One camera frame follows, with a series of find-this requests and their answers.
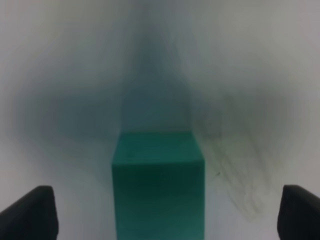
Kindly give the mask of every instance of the white wall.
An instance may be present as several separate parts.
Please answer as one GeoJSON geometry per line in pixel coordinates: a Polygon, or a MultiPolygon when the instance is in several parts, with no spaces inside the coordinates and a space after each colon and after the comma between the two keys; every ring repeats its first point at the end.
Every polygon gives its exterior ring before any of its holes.
{"type": "Polygon", "coordinates": [[[171,32],[209,166],[207,239],[278,239],[283,184],[320,194],[320,5],[174,3],[171,32]]]}
{"type": "MultiPolygon", "coordinates": [[[[170,62],[165,71],[191,86],[193,129],[209,166],[206,238],[277,239],[283,184],[320,193],[320,5],[152,4],[162,61],[170,62]]],[[[59,239],[115,239],[109,161],[120,131],[121,83],[135,85],[141,6],[0,0],[0,208],[52,185],[59,239]]],[[[187,106],[188,96],[180,96],[161,114],[187,106]]],[[[186,115],[174,115],[174,127],[186,127],[186,115]]]]}
{"type": "Polygon", "coordinates": [[[116,239],[109,165],[135,10],[130,0],[0,0],[0,209],[52,185],[60,240],[116,239]]]}

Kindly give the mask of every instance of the teal box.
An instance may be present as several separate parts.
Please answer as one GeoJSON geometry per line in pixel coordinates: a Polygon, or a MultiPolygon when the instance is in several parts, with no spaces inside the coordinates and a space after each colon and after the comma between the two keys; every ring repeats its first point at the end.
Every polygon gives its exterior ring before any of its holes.
{"type": "Polygon", "coordinates": [[[126,133],[112,162],[118,240],[203,240],[205,161],[190,132],[126,133]]]}

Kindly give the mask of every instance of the cube top face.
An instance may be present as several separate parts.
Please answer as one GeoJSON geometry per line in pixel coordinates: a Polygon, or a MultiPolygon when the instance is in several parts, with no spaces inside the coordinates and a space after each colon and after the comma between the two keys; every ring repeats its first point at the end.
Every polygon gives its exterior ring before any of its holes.
{"type": "Polygon", "coordinates": [[[203,161],[191,132],[139,132],[120,136],[113,165],[203,161]]]}

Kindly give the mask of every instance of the gray wall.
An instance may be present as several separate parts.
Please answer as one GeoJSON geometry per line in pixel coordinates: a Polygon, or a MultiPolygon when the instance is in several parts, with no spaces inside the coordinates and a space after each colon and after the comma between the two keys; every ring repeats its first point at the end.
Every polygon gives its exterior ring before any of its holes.
{"type": "Polygon", "coordinates": [[[0,208],[50,184],[60,239],[115,239],[121,124],[192,123],[207,239],[277,239],[282,185],[320,193],[319,4],[149,3],[0,1],[0,208]]]}

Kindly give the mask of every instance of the green block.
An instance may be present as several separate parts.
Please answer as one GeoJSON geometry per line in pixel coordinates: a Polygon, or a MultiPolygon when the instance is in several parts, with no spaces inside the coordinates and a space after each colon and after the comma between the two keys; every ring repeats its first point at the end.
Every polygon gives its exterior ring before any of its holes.
{"type": "Polygon", "coordinates": [[[190,132],[126,133],[112,162],[118,240],[203,240],[205,161],[190,132]]]}

